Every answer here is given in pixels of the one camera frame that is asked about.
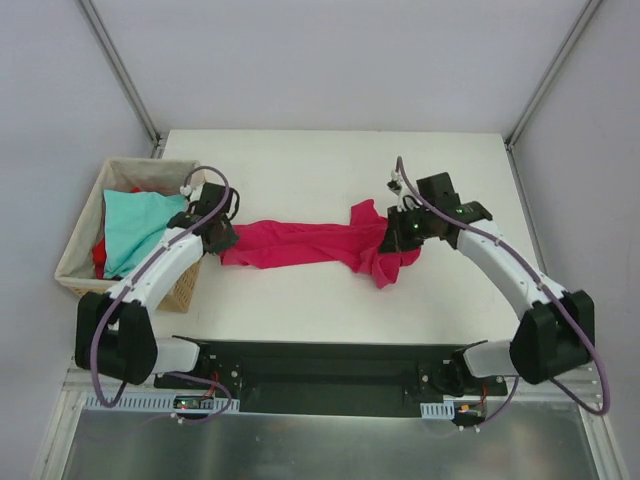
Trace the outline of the wicker basket with cloth liner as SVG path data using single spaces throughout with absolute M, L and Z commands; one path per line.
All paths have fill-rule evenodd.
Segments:
M 144 192 L 157 192 L 164 196 L 180 195 L 184 179 L 198 165 L 197 161 L 188 160 L 106 160 L 56 268 L 56 281 L 79 296 L 89 291 L 101 293 L 110 288 L 120 278 L 97 279 L 92 261 L 92 248 L 103 234 L 103 192 L 129 192 L 138 187 Z

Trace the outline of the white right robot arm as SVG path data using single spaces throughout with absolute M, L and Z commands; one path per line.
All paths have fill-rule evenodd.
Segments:
M 448 173 L 423 178 L 411 188 L 394 171 L 387 186 L 397 203 L 387 210 L 380 253 L 414 251 L 431 238 L 445 241 L 485 274 L 519 321 L 512 339 L 480 341 L 454 354 L 450 382 L 457 392 L 473 394 L 490 376 L 519 376 L 536 385 L 591 361 L 591 297 L 567 290 L 529 265 L 481 203 L 460 200 Z

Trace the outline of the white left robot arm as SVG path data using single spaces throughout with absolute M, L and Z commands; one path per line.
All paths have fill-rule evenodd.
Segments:
M 187 209 L 168 221 L 139 265 L 105 292 L 81 297 L 74 348 L 79 368 L 132 385 L 170 372 L 191 389 L 209 382 L 212 367 L 199 356 L 197 343 L 158 338 L 151 317 L 179 278 L 204 255 L 220 255 L 237 243 L 231 221 L 239 210 L 239 194 L 211 182 L 184 192 Z

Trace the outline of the teal t shirt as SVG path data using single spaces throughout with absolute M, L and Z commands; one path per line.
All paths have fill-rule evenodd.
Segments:
M 155 248 L 169 220 L 185 209 L 181 195 L 157 192 L 103 192 L 105 202 L 104 277 L 123 278 Z

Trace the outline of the pink t shirt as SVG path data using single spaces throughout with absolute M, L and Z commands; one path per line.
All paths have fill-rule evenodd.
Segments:
M 413 265 L 421 249 L 381 253 L 388 221 L 372 199 L 353 205 L 347 224 L 261 220 L 235 228 L 239 240 L 220 256 L 223 266 L 273 269 L 340 262 L 368 275 L 377 288 L 397 282 L 400 270 Z

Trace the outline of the red t shirt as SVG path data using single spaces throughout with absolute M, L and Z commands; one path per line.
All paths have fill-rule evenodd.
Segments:
M 127 275 L 143 253 L 147 235 L 143 230 L 145 200 L 138 187 L 129 192 L 105 190 L 102 238 L 92 248 L 95 277 L 119 279 Z

